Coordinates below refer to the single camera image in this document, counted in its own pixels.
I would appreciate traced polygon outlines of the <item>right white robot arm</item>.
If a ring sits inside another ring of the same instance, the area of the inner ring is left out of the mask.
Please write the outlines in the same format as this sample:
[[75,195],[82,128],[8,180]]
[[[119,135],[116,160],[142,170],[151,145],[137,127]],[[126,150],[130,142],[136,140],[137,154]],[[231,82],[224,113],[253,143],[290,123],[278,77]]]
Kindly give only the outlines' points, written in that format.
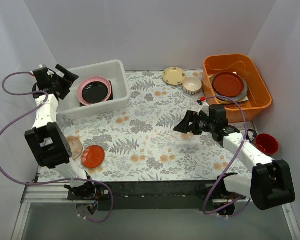
[[224,170],[205,198],[205,205],[215,190],[222,199],[233,194],[246,197],[262,211],[296,200],[289,164],[283,159],[274,160],[265,155],[246,140],[236,127],[229,125],[223,105],[210,105],[208,114],[202,110],[189,110],[173,130],[182,134],[211,134],[214,141],[231,152],[233,158],[240,160],[251,172],[251,178],[245,178]]

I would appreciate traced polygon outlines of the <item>pink round plate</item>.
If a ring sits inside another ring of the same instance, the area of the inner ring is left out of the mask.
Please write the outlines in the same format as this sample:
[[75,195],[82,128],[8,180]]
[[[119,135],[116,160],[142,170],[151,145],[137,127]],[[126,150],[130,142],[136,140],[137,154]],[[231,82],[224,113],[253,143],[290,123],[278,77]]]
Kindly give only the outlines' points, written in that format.
[[92,77],[89,77],[87,79],[85,79],[78,87],[78,90],[77,90],[77,98],[79,100],[79,102],[83,103],[83,104],[87,104],[83,99],[82,99],[82,90],[83,90],[83,87],[86,86],[88,83],[91,83],[91,82],[95,82],[95,81],[107,81],[109,82],[109,80],[107,80],[106,78],[102,77],[102,76],[92,76]]

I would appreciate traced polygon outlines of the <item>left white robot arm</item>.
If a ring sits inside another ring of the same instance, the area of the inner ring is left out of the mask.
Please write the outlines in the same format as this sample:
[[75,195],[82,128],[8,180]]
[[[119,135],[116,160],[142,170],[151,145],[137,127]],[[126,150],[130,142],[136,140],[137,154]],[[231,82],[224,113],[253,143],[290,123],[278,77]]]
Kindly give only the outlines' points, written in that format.
[[32,95],[38,110],[32,128],[25,132],[25,139],[40,167],[58,172],[69,184],[64,187],[76,197],[93,199],[97,190],[86,171],[72,159],[72,150],[67,138],[57,124],[59,101],[70,93],[78,75],[57,64],[55,67],[63,76],[46,66],[31,74],[36,79]]

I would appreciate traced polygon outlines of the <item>small cream floral plate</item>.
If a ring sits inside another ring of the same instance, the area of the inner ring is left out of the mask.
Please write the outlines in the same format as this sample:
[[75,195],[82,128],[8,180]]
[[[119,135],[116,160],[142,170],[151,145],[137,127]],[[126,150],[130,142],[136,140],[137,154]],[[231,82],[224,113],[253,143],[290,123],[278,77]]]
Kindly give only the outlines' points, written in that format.
[[186,78],[186,72],[179,67],[169,67],[162,73],[163,81],[172,86],[182,85]]

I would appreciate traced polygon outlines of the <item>black round plate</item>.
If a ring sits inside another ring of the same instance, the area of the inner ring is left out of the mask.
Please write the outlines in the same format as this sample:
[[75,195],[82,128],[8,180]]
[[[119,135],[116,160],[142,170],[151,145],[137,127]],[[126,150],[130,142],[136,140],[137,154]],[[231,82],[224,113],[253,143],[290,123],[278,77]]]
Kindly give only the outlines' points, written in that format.
[[83,87],[81,95],[89,104],[105,102],[111,96],[111,85],[107,81],[92,81]]

